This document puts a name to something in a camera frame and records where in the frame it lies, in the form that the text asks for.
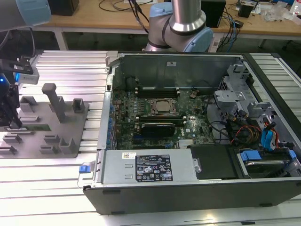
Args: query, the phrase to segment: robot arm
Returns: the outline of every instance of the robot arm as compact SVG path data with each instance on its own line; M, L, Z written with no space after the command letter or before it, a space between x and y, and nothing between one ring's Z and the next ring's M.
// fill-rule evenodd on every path
M204 52L213 38L206 27L201 0L172 0L150 9L149 42L145 51Z
M48 22L50 17L47 0L0 0L0 19L3 21L0 23L0 32L37 26ZM0 49L7 37L8 33L0 44ZM33 74L29 60L28 57L21 57L19 62L0 59L0 128L22 127L17 113L17 108L20 107L18 86L10 84L5 73Z

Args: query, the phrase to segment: power supply label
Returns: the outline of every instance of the power supply label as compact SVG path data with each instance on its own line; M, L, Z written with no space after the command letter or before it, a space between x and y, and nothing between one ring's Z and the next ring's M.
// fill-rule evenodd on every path
M136 155L136 181L172 181L170 157L164 155Z

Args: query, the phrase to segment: cpu socket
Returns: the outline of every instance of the cpu socket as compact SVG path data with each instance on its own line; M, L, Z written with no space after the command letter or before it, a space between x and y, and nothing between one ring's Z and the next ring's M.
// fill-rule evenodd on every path
M175 101L169 98L150 100L150 108L152 115L176 113Z

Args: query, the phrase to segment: blue latch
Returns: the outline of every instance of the blue latch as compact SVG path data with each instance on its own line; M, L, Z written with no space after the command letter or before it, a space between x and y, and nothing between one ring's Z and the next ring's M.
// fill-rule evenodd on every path
M297 155L293 150L289 150L288 153L290 154L292 159L297 158Z
M273 132L271 130L264 129L261 134L261 145L268 149L268 151L273 151L271 148L271 142L273 139Z
M240 153L241 159L243 161L251 161L251 160L261 160L261 156L256 150L246 150Z
M80 166L79 173L91 173L91 166L87 166L87 165Z

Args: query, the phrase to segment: workbench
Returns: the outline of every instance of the workbench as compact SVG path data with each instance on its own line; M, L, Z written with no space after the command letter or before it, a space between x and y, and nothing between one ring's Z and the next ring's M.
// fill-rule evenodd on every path
M101 6L114 10L111 1L106 0ZM146 34L136 22L132 12L107 12L98 7L99 2L100 0L79 0L79 7L73 16L52 16L48 24L34 27L34 30L54 32L60 50L68 50L64 32ZM238 35L239 38L301 40L301 26L293 21L265 22L261 15L250 15L249 18L238 17L238 12L234 10L235 7L231 6L235 2L235 0L227 0L226 7L229 8L228 12L234 19L244 22ZM120 3L118 6L127 8L129 4ZM141 6L146 16L149 15L151 6L152 4ZM141 18L148 28L147 21L143 17ZM214 40L209 51L216 52L221 38L229 31L229 23L223 18L220 26L212 30L214 31Z
M79 166L96 159L98 130L105 91L106 51L45 51L37 68L38 85L24 84L22 95L46 101L40 90L55 82L57 94L65 101L83 98L89 111L74 159L0 159L0 225L100 225L175 226L242 225L299 226L301 195L278 206L195 210L145 214L100 216L78 188ZM294 114L301 120L301 81L281 58L271 54L252 54ZM254 85L263 100L265 94ZM85 174L90 180L91 174Z

